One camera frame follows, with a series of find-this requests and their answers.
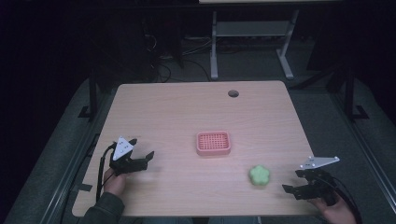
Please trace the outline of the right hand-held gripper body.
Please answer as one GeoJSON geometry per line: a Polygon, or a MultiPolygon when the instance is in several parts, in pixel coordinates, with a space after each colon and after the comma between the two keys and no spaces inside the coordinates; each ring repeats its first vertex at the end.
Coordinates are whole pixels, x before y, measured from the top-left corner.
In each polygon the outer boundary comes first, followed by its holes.
{"type": "Polygon", "coordinates": [[[302,177],[305,178],[310,185],[314,185],[321,198],[328,206],[337,203],[335,196],[336,184],[333,177],[322,170],[322,167],[339,162],[337,156],[334,157],[315,157],[309,156],[308,159],[300,165],[302,169],[302,177]]]}

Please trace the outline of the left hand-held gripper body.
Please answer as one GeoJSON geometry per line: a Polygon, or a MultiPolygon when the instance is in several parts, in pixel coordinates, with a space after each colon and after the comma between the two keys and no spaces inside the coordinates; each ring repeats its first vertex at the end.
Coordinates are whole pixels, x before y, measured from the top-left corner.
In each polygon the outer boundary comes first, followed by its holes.
{"type": "Polygon", "coordinates": [[[109,166],[114,170],[115,175],[140,172],[148,169],[148,163],[142,164],[137,159],[132,159],[131,155],[134,146],[130,145],[125,138],[119,137],[110,159],[109,166]]]}

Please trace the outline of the person's right hand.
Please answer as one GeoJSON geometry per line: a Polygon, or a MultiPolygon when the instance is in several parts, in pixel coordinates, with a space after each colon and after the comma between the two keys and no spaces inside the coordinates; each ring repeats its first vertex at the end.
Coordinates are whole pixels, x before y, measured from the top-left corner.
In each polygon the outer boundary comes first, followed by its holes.
{"type": "Polygon", "coordinates": [[[345,200],[336,195],[337,203],[328,206],[322,199],[310,199],[309,203],[314,205],[330,224],[357,224],[357,221],[345,200]]]}

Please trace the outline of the person's left hand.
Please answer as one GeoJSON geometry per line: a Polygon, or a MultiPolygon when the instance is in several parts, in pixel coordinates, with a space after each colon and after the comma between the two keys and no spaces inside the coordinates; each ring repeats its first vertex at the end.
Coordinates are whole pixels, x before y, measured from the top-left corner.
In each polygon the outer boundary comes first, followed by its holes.
{"type": "Polygon", "coordinates": [[[114,175],[114,170],[109,168],[104,175],[104,192],[120,197],[124,192],[127,174],[114,175]]]}

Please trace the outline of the green flower-shaped soap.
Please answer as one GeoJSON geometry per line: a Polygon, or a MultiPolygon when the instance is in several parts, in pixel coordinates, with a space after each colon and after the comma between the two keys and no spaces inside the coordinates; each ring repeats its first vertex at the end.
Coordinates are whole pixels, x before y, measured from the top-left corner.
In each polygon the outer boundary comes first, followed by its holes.
{"type": "Polygon", "coordinates": [[[265,186],[269,183],[270,171],[261,165],[252,167],[248,176],[254,186],[265,186]]]}

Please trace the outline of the black metal stand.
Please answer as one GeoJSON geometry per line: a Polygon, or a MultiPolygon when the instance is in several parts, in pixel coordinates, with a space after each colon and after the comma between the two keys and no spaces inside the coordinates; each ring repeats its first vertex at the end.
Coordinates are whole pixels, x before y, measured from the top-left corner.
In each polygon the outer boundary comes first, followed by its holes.
{"type": "Polygon", "coordinates": [[[98,98],[97,98],[97,75],[94,69],[92,69],[89,75],[89,104],[84,105],[78,116],[80,118],[88,119],[93,121],[98,110],[98,98]]]}
{"type": "Polygon", "coordinates": [[[368,119],[369,116],[361,105],[354,104],[354,72],[351,68],[347,69],[345,82],[345,101],[344,112],[347,118],[354,122],[356,119],[368,119]]]}

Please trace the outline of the pink slotted soap dish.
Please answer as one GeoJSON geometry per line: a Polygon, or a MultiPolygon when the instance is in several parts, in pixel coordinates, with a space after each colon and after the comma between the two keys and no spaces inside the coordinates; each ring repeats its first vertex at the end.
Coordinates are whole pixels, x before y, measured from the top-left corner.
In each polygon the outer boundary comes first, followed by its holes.
{"type": "Polygon", "coordinates": [[[228,155],[231,152],[230,136],[225,131],[198,133],[196,151],[200,156],[228,155]]]}

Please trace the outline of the grey metal floor rail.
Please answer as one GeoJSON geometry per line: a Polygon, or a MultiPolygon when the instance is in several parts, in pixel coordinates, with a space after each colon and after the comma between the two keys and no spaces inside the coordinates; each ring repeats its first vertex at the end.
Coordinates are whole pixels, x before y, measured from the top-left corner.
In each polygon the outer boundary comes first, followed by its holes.
{"type": "Polygon", "coordinates": [[[99,128],[90,123],[78,138],[78,144],[74,147],[71,159],[67,163],[62,178],[50,197],[49,205],[39,224],[62,224],[64,211],[67,207],[70,192],[74,186],[80,167],[92,151],[93,144],[97,142],[99,133],[99,128]]]}
{"type": "Polygon", "coordinates": [[[389,176],[384,170],[384,167],[380,164],[378,158],[375,156],[373,148],[369,145],[369,142],[363,136],[362,130],[358,126],[358,121],[370,120],[370,116],[366,113],[361,105],[352,106],[352,114],[348,115],[345,111],[344,101],[337,94],[331,94],[330,98],[336,107],[336,109],[342,114],[343,119],[348,129],[352,132],[355,140],[364,155],[364,158],[369,164],[369,168],[373,173],[377,185],[383,192],[389,206],[396,214],[396,186],[391,182],[389,176]]]}

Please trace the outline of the white metal desk frame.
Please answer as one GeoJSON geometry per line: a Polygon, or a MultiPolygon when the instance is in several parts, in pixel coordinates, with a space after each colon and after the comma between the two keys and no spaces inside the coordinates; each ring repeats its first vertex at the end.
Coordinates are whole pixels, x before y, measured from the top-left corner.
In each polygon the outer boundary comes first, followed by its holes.
{"type": "Polygon", "coordinates": [[[284,37],[283,46],[276,50],[277,58],[286,79],[293,80],[287,51],[299,16],[299,10],[294,10],[288,21],[219,21],[218,13],[212,13],[210,77],[219,78],[217,40],[219,37],[284,37]]]}

